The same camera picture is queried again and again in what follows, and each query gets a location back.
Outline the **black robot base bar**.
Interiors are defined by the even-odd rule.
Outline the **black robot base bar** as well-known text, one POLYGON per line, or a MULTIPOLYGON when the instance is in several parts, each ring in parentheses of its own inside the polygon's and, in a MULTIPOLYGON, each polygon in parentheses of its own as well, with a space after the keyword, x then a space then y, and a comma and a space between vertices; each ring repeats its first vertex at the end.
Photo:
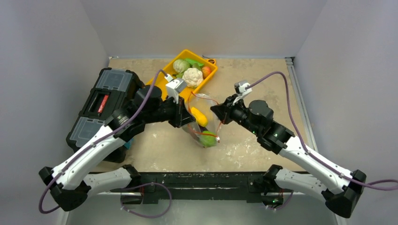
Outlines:
POLYGON ((136 196, 127 203, 157 204, 159 200, 225 200, 280 205, 291 193, 265 172, 143 172, 133 190, 111 193, 136 196))

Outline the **clear orange zip bag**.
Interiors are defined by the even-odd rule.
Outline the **clear orange zip bag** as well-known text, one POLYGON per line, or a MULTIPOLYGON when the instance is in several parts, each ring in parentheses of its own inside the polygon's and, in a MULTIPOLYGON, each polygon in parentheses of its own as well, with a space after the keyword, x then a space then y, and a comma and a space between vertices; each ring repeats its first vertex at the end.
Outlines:
POLYGON ((190 93, 186 101, 186 108, 195 121, 185 125, 183 130, 202 148, 211 148, 220 143, 218 132, 221 121, 211 111, 211 107, 217 104, 215 99, 200 93, 190 93))

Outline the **green toy cabbage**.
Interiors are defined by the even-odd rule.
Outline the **green toy cabbage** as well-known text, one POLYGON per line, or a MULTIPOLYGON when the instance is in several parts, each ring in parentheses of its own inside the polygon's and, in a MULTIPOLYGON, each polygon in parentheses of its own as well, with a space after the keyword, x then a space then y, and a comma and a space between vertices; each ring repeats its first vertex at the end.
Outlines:
POLYGON ((173 62, 173 69, 178 73, 183 73, 187 69, 189 69, 191 66, 188 61, 183 60, 183 59, 177 59, 173 62))

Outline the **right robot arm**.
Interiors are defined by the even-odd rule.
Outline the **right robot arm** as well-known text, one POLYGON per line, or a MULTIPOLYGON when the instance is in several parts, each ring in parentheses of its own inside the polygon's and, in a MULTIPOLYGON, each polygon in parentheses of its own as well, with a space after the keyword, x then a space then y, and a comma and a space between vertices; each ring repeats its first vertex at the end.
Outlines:
POLYGON ((256 135, 261 147, 310 173, 307 177, 278 169, 264 177, 266 189, 295 190, 321 200, 329 210, 343 218, 351 217, 364 190, 359 184, 366 181, 364 172, 345 169, 310 149, 291 130, 274 121, 274 112, 264 100, 254 100, 245 106, 243 100, 234 103, 232 97, 228 97, 224 103, 210 109, 223 124, 236 122, 256 135))

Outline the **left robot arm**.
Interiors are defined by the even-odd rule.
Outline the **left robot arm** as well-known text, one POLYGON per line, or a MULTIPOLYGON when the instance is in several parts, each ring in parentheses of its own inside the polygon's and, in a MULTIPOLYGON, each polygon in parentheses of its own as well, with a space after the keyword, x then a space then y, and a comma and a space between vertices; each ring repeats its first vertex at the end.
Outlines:
POLYGON ((194 122, 180 96, 182 88, 167 87, 166 90, 165 100, 156 86, 147 85, 137 90, 134 98, 115 110, 94 137, 73 156, 54 168, 44 167, 39 171, 46 192, 51 194, 57 208, 71 211, 92 195, 114 189, 133 192, 142 186, 141 176, 132 165, 98 174, 92 174, 91 170, 142 133, 147 124, 167 121, 180 128, 194 122))

